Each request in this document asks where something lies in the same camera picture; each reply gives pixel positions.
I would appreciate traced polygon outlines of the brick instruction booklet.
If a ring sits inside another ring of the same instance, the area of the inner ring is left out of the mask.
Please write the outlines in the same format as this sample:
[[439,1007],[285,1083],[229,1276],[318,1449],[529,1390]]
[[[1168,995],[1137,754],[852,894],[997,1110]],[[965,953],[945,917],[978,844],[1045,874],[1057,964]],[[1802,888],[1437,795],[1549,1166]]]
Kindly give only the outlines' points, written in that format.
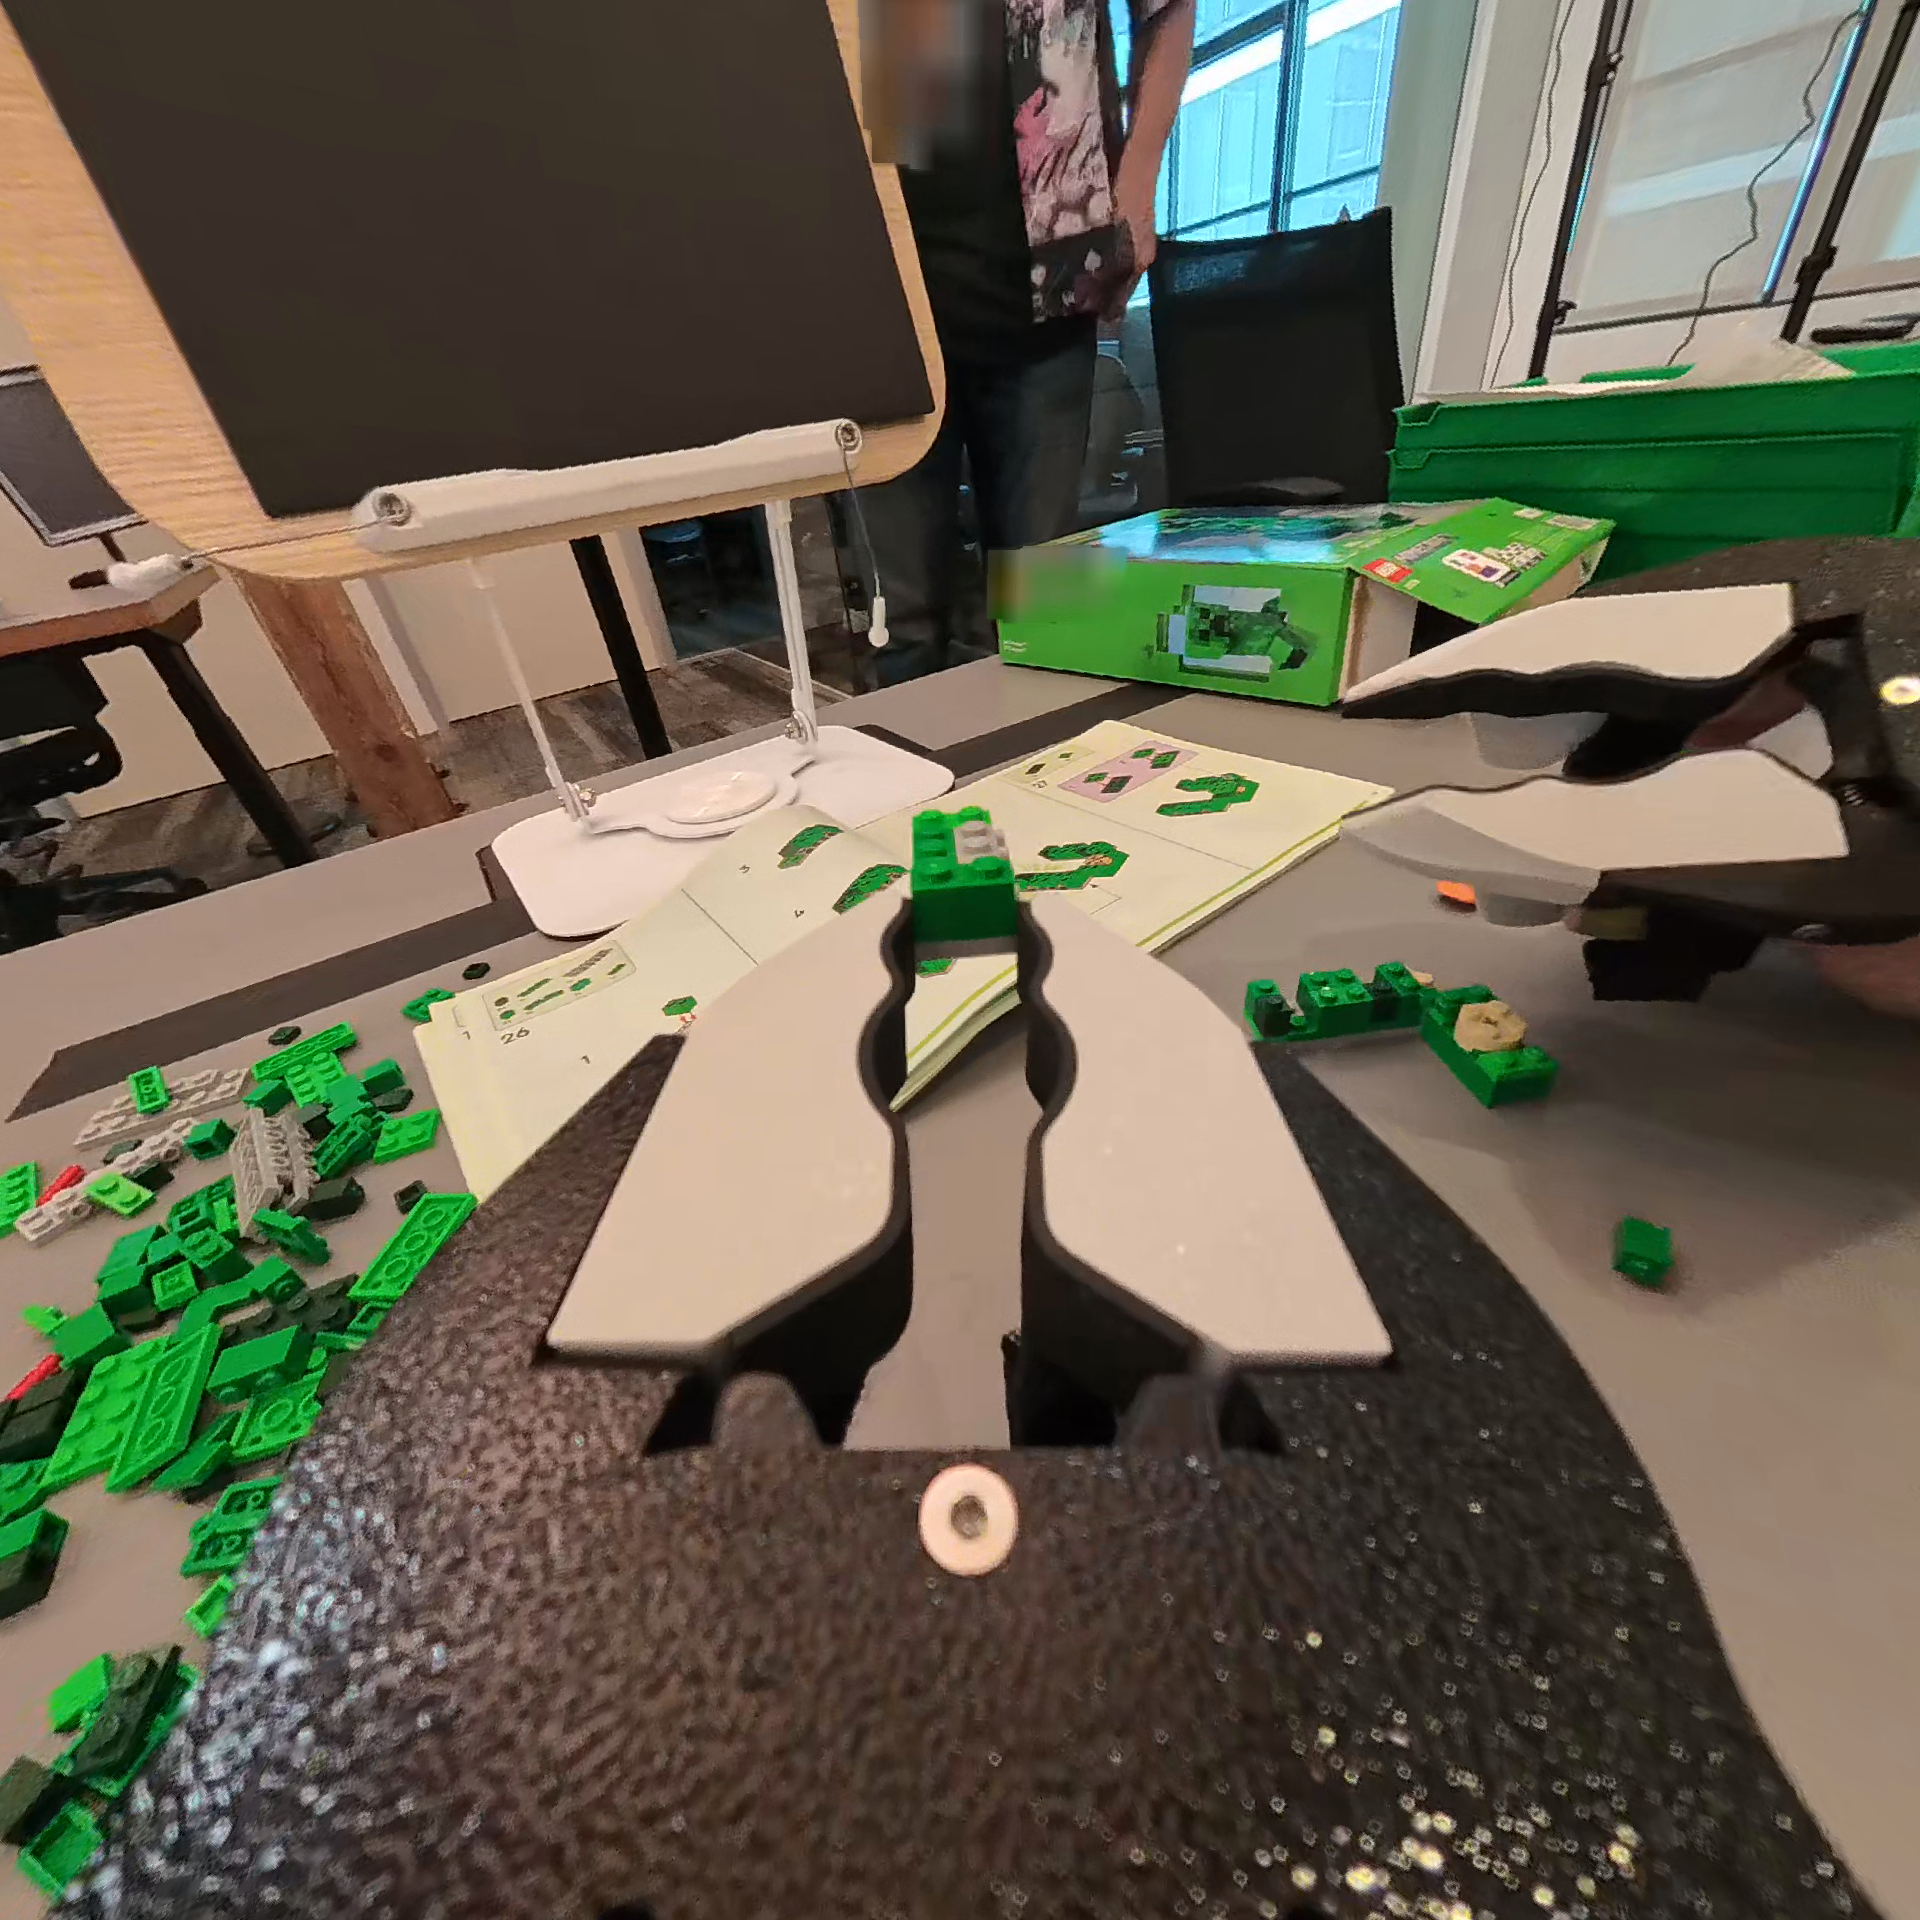
[[[1159,953],[1327,844],[1386,785],[1099,724],[936,806],[978,806],[1028,904]],[[679,1037],[755,966],[900,894],[900,810],[850,828],[816,803],[721,839],[646,911],[430,1007],[419,1060],[468,1190],[493,1193],[643,1043]]]

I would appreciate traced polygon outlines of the wooden post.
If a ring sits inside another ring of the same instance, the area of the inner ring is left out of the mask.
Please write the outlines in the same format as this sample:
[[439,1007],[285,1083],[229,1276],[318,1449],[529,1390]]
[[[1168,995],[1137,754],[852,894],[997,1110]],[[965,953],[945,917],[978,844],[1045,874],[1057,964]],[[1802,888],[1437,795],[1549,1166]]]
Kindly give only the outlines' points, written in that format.
[[461,817],[400,703],[349,589],[226,569],[322,732],[376,837]]

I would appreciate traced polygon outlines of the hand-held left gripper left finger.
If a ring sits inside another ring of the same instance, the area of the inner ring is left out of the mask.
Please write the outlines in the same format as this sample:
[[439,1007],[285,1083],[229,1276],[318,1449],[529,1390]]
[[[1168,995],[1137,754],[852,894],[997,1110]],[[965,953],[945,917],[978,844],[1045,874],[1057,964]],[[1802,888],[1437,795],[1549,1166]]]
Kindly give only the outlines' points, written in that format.
[[876,894],[697,1015],[546,1344],[702,1366],[774,1332],[906,1226],[911,908]]

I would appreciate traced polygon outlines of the black office chair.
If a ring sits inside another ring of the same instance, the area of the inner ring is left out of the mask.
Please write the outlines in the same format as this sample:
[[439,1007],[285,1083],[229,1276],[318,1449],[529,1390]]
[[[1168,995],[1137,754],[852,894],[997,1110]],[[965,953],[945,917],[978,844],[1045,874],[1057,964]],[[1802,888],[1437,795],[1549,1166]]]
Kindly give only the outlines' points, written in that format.
[[3,665],[3,953],[60,938],[62,922],[111,924],[207,892],[169,868],[88,874],[58,868],[62,823],[53,803],[112,781],[124,757],[100,714],[108,705],[85,665]]

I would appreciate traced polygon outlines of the green grey brick assembly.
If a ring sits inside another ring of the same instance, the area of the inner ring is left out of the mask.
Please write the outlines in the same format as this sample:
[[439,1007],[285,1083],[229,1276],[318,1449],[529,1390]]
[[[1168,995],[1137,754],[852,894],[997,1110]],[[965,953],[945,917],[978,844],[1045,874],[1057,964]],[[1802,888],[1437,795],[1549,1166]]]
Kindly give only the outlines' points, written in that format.
[[910,828],[913,941],[923,954],[1010,951],[1018,886],[1004,834],[981,806],[915,812]]

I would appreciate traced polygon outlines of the person's right hand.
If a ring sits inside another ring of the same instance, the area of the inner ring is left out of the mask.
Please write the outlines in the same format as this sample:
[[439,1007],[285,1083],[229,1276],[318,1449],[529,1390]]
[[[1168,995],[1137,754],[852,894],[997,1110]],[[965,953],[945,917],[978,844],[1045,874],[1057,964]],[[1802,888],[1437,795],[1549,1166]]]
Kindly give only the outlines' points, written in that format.
[[1581,941],[1596,1000],[1700,1002],[1761,948],[1806,962],[1832,992],[1895,1019],[1917,1019],[1917,938],[1890,944],[1765,940],[1687,908],[1572,908],[1561,924]]

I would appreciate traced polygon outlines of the pile of green bricks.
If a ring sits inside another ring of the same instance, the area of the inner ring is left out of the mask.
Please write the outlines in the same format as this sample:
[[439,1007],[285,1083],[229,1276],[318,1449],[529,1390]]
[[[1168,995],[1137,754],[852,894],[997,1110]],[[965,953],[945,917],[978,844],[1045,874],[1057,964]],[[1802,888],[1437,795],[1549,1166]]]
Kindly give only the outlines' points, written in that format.
[[201,1067],[137,1052],[58,1166],[4,1164],[4,1245],[114,1229],[81,1308],[19,1306],[42,1352],[4,1388],[4,1622],[46,1604],[74,1531],[56,1502],[98,1483],[190,1516],[180,1626],[209,1642],[283,1463],[477,1211],[468,1190],[402,1180],[391,1229],[339,1266],[371,1182],[439,1144],[425,1057],[366,1049],[349,1019],[281,1023],[265,1045],[259,1063]]

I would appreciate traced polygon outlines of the wooden side table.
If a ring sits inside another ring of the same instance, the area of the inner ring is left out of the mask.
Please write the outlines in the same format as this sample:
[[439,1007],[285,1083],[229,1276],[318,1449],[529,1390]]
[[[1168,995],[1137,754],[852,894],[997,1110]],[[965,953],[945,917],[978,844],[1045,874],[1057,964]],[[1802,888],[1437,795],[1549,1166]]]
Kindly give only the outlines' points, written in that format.
[[221,708],[189,654],[189,642],[201,627],[201,600],[216,585],[221,585],[219,572],[203,565],[150,595],[70,589],[66,602],[48,611],[3,615],[3,661],[140,651],[200,746],[250,813],[258,839],[281,865],[300,865],[318,860],[316,839],[300,825],[273,776],[228,710]]

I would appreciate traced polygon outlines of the grey desk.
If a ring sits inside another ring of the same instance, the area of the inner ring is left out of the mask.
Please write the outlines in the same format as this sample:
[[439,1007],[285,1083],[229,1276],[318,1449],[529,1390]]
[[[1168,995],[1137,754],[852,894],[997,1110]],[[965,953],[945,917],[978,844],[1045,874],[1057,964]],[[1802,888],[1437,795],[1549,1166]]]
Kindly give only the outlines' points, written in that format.
[[1188,1382],[1143,1447],[1007,1443],[1019,1015],[906,1114],[913,1318],[843,1447],[742,1379],[651,1454],[673,1379],[482,1360],[612,1186],[616,1083],[331,1395],[212,1650],[175,1501],[56,1502],[4,1763],[96,1655],[200,1678],[66,1912],[1915,1915],[1915,1031],[1793,957],[1596,1007],[1346,844],[1168,957],[1227,1017],[1377,958],[1563,1083],[1279,1063],[1399,1352],[1255,1382],[1272,1452]]

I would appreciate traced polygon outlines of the black mesh chair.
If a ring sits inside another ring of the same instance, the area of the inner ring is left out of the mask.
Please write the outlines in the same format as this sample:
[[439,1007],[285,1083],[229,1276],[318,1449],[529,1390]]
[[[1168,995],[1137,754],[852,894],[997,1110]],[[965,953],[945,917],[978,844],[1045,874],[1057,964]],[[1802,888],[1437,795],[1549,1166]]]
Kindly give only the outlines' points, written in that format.
[[1377,505],[1404,402],[1387,207],[1161,243],[1147,271],[1167,505]]

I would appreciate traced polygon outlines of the dark monitor screen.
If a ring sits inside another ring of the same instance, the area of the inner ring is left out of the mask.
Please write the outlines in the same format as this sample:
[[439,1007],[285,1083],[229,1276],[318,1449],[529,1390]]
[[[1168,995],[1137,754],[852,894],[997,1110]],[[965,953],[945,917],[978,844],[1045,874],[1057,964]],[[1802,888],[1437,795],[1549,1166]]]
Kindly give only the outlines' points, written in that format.
[[3,369],[3,494],[50,549],[146,524],[93,464],[36,366]]

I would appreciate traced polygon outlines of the white tethered peg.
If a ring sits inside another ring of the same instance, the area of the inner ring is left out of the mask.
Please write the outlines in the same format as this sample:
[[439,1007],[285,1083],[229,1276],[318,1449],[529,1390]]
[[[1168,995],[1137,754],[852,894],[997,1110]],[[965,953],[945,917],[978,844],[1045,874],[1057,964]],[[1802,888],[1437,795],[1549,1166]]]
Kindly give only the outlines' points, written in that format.
[[892,631],[888,621],[890,603],[885,598],[885,580],[878,565],[876,546],[873,542],[865,509],[861,505],[861,494],[855,483],[855,460],[861,453],[861,428],[852,421],[839,421],[833,428],[836,443],[843,455],[843,476],[844,476],[844,495],[846,511],[852,522],[855,543],[861,554],[861,565],[869,585],[869,627],[865,639],[870,650],[880,651],[892,640]]
[[[417,511],[404,495],[396,492],[379,492],[371,498],[369,516],[356,518],[349,533],[352,539],[359,539],[371,530],[411,526],[416,519]],[[275,539],[228,543],[212,549],[190,548],[187,552],[163,552],[143,560],[120,559],[111,560],[106,568],[93,568],[74,574],[67,580],[67,587],[74,592],[111,589],[116,594],[150,595],[185,577],[196,568],[229,560],[239,554],[281,552],[296,543],[300,543],[298,534],[285,534]]]

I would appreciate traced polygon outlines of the green tan brick assembly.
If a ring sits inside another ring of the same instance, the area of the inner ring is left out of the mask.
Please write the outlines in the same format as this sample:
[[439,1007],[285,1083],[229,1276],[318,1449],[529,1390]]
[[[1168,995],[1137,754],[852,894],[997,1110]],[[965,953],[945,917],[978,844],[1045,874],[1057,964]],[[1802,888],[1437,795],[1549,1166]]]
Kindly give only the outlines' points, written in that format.
[[1526,1019],[1484,982],[1443,988],[1403,962],[1370,977],[1304,973],[1292,995],[1272,979],[1247,982],[1240,1019],[1258,1043],[1417,1039],[1482,1109],[1549,1095],[1561,1066],[1533,1043]]

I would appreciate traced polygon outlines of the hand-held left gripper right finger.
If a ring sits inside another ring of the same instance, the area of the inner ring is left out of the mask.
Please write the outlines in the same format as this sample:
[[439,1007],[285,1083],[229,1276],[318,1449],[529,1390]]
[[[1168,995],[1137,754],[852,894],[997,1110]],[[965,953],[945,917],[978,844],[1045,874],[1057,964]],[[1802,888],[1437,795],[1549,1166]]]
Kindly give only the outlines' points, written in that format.
[[1060,901],[1022,911],[1022,1333],[1081,1379],[1378,1369],[1390,1336],[1248,1039]]

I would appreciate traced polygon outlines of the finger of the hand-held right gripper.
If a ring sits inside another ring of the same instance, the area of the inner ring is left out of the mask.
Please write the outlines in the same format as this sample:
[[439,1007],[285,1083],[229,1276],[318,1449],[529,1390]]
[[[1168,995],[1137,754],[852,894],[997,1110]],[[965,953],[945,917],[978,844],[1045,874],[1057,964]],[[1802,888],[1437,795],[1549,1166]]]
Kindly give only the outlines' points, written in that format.
[[1681,756],[1627,780],[1535,776],[1505,787],[1427,787],[1351,817],[1345,842],[1430,881],[1471,888],[1489,924],[1554,924],[1609,874],[1704,874],[1847,856],[1843,810],[1753,750]]
[[1378,672],[1339,710],[1391,724],[1455,714],[1675,724],[1730,701],[1793,634],[1785,585],[1575,595]]

